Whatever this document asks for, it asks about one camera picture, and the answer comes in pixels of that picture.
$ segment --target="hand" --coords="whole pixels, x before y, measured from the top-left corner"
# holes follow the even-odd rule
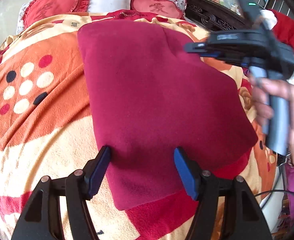
[[[257,111],[256,120],[260,125],[264,125],[267,119],[274,115],[273,109],[266,105],[267,94],[279,96],[289,100],[290,104],[290,131],[289,131],[289,150],[291,151],[291,161],[294,165],[294,86],[281,80],[260,79],[260,86],[253,76],[250,82],[254,86],[252,100]]]

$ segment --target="heart pillow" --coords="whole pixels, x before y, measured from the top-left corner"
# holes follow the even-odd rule
[[[22,17],[24,27],[57,14],[86,12],[88,5],[89,0],[33,0]]]
[[[138,12],[152,12],[169,18],[183,17],[183,12],[170,0],[131,0],[130,7]]]

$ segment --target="red cloth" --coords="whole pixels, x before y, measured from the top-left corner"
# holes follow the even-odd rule
[[[33,0],[22,17],[24,27],[57,14],[86,12],[88,5],[89,0]]]
[[[120,210],[183,189],[175,147],[223,173],[257,141],[234,80],[184,52],[187,42],[180,32],[123,20],[78,31],[95,137],[98,148],[113,149],[106,175]]]
[[[271,11],[277,18],[277,24],[272,29],[275,36],[279,41],[294,49],[294,20],[278,11]]]

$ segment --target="white pillow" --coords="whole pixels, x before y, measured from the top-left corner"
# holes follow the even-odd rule
[[[87,12],[104,13],[130,10],[130,0],[90,0]]]

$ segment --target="bedspread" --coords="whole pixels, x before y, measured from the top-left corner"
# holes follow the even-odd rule
[[[21,210],[42,176],[65,177],[98,153],[77,30],[92,21],[113,19],[158,24],[194,41],[207,36],[206,30],[188,22],[132,11],[57,15],[34,23],[20,36],[10,36],[0,55],[1,239],[11,238]],[[248,79],[239,67],[203,60],[234,79],[239,100],[259,138],[248,152],[248,164],[240,174],[253,192],[270,189],[276,155],[264,145],[261,127],[255,122]],[[87,204],[101,239],[126,240],[184,239],[197,206],[180,191],[119,211],[106,178],[99,193]],[[72,239],[64,198],[61,214],[66,239]],[[218,239],[222,215],[223,198],[219,200],[213,239]]]

